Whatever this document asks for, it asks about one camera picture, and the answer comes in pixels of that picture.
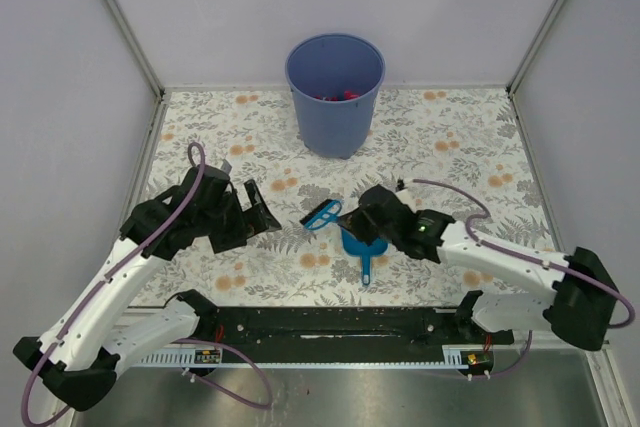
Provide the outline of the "blue plastic dustpan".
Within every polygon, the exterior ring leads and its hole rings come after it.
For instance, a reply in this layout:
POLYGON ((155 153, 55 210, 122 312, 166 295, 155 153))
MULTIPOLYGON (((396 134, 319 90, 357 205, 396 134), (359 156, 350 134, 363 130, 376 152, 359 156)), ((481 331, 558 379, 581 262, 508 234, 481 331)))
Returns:
POLYGON ((376 239, 372 244, 366 244, 357 240, 344 228, 341 229, 341 241, 343 250, 352 257, 360 260, 361 283, 368 287, 371 283, 371 265, 374 257, 382 256, 388 248, 388 243, 382 239, 376 239))

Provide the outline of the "blue hand brush black bristles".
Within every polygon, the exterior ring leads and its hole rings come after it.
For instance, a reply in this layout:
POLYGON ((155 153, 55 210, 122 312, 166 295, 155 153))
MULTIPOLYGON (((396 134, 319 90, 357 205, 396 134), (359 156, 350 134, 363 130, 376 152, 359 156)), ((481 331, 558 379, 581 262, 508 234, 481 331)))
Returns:
POLYGON ((329 224, 336 223, 341 211, 342 202, 340 200, 326 199, 305 215, 300 220, 300 224, 308 231, 317 231, 329 224))

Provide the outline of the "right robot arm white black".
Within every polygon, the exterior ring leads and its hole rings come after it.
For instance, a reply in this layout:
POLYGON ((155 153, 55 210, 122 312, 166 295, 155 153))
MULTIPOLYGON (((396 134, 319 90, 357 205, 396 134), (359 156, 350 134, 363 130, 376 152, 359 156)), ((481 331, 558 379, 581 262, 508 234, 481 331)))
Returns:
POLYGON ((489 332, 550 331, 574 347, 598 351, 613 326, 619 290, 597 254, 586 248, 545 252, 481 234, 468 221, 416 208, 404 186, 368 189, 338 224, 360 242, 381 239, 412 259, 487 273, 520 288, 507 296, 474 293, 464 302, 468 310, 454 321, 466 342, 489 332))

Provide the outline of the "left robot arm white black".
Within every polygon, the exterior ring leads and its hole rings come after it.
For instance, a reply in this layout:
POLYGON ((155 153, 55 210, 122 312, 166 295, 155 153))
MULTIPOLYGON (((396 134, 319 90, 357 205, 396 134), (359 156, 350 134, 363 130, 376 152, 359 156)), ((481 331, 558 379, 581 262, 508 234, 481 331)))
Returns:
POLYGON ((59 400, 76 411, 98 404, 133 364, 180 339, 216 340, 216 306, 194 289, 128 328, 115 324, 155 273, 198 238, 215 253, 247 245, 280 230, 254 180, 244 184, 243 208, 229 175, 192 167, 179 185, 136 206, 103 266, 56 325, 23 337, 14 355, 59 400))

